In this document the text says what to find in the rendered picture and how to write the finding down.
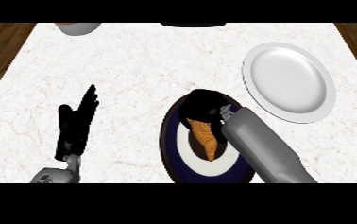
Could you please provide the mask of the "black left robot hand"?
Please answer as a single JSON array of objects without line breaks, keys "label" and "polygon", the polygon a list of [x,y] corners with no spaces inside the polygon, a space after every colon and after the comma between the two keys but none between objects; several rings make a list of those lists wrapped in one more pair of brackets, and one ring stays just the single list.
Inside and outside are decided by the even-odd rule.
[{"label": "black left robot hand", "polygon": [[78,110],[61,104],[58,113],[58,140],[55,146],[54,159],[64,162],[69,155],[82,155],[89,135],[89,123],[98,105],[95,87],[89,85],[82,96]]}]

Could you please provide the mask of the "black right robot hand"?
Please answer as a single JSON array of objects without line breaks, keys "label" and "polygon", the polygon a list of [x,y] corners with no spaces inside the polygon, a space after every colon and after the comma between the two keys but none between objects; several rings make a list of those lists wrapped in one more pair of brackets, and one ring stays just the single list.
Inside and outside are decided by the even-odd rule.
[{"label": "black right robot hand", "polygon": [[227,105],[227,100],[218,91],[194,89],[178,107],[178,119],[182,125],[190,128],[190,120],[209,123],[210,131],[221,127],[219,108]]}]

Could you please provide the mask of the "orange croissant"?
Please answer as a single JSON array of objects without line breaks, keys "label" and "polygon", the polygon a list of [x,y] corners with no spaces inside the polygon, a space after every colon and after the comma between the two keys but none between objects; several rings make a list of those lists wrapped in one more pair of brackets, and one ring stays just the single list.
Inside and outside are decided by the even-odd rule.
[{"label": "orange croissant", "polygon": [[210,162],[216,155],[216,138],[210,131],[210,124],[190,119],[188,123],[191,125],[191,134],[203,146],[207,161]]}]

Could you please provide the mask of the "dark blue and white plate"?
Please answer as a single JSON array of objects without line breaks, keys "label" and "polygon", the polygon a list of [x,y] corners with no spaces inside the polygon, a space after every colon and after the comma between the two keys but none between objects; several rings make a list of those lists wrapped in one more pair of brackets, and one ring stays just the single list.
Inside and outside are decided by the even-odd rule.
[{"label": "dark blue and white plate", "polygon": [[160,127],[159,149],[165,171],[175,183],[249,183],[255,174],[229,143],[216,145],[207,160],[203,146],[178,119],[182,96],[170,105]]}]

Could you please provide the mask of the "black flat object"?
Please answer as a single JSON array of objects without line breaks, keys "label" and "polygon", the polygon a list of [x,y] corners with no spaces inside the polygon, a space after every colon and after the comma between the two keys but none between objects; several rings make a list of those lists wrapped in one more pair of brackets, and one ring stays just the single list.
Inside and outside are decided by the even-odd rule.
[{"label": "black flat object", "polygon": [[163,26],[170,27],[216,27],[224,26],[225,23],[160,23]]}]

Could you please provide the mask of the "grey bowl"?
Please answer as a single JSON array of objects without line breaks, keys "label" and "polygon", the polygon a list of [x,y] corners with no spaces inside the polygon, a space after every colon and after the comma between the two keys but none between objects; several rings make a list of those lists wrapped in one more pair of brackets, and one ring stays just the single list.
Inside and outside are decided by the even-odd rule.
[{"label": "grey bowl", "polygon": [[55,26],[60,32],[69,36],[82,36],[92,32],[98,28],[98,23],[73,23],[73,24],[60,24],[55,23]]}]

